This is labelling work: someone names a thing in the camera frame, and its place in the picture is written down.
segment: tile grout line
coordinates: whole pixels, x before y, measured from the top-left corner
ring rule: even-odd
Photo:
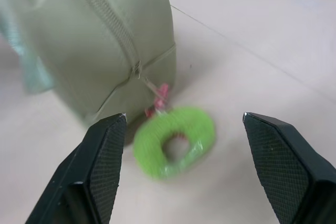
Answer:
[[[208,30],[213,31],[214,33],[220,35],[222,38],[228,40],[229,42],[231,42],[232,44],[234,44],[235,46],[240,47],[241,49],[245,50],[246,52],[248,52],[249,54],[253,55],[254,57],[258,58],[259,60],[267,63],[268,65],[270,65],[271,67],[279,70],[280,72],[286,74],[287,76],[289,76],[290,78],[294,79],[295,81],[297,81],[298,83],[300,83],[301,85],[303,85],[304,87],[308,88],[309,90],[315,92],[316,94],[318,94],[319,96],[321,96],[322,98],[328,100],[329,102],[331,102],[333,105],[336,105],[336,101],[334,101],[332,98],[330,98],[329,96],[325,95],[324,93],[320,92],[319,90],[315,89],[314,87],[307,85],[306,83],[304,83],[302,80],[300,80],[299,78],[293,76],[292,74],[288,73],[287,71],[279,68],[277,65],[273,64],[272,62],[266,60],[264,57],[262,57],[261,55],[253,52],[251,49],[249,49],[248,47],[244,46],[243,44],[227,37],[226,35],[221,34],[220,32],[216,31],[214,28],[211,28],[207,25],[205,25],[203,22],[197,20],[196,18],[190,16],[189,14],[185,13],[184,11],[178,9],[177,7],[171,5],[171,7],[173,7],[175,10],[179,11],[180,13],[184,14],[185,16],[193,19],[194,21],[196,21],[197,23],[201,24],[202,26],[206,27]]]

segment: light green fabric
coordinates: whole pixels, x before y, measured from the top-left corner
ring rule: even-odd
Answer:
[[[120,112],[131,122],[152,103],[132,73],[139,62],[155,84],[174,82],[169,0],[4,0],[0,9],[4,3],[55,91],[89,125]]]

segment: zipper pull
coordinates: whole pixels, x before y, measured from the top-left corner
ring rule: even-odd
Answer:
[[[138,80],[141,80],[158,98],[160,98],[162,101],[167,103],[166,98],[163,95],[160,94],[157,86],[153,82],[151,82],[147,77],[143,76],[141,61],[139,61],[133,67],[132,73]]]

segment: green hair tie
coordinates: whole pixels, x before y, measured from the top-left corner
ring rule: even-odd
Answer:
[[[186,155],[171,163],[162,150],[163,144],[177,134],[190,142]],[[215,142],[212,119],[202,110],[182,107],[156,115],[136,133],[134,156],[142,170],[153,178],[174,176],[199,159]]]

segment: floor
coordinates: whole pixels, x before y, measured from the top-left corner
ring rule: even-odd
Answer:
[[[217,142],[166,182],[123,156],[111,223],[279,223],[261,187],[243,112],[293,124],[336,166],[334,0],[170,0],[178,48],[174,106],[215,120]],[[85,132],[48,92],[27,96],[0,42],[0,223],[24,223],[51,175]]]

